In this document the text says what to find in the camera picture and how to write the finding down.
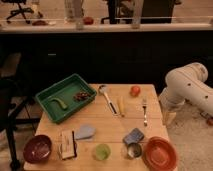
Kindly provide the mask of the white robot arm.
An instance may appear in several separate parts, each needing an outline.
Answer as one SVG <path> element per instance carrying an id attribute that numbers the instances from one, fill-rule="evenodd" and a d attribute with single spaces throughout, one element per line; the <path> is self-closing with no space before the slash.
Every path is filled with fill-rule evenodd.
<path id="1" fill-rule="evenodd" d="M 169 71 L 159 101 L 164 110 L 181 108 L 186 100 L 213 117 L 213 88 L 205 84 L 207 68 L 198 62 Z"/>

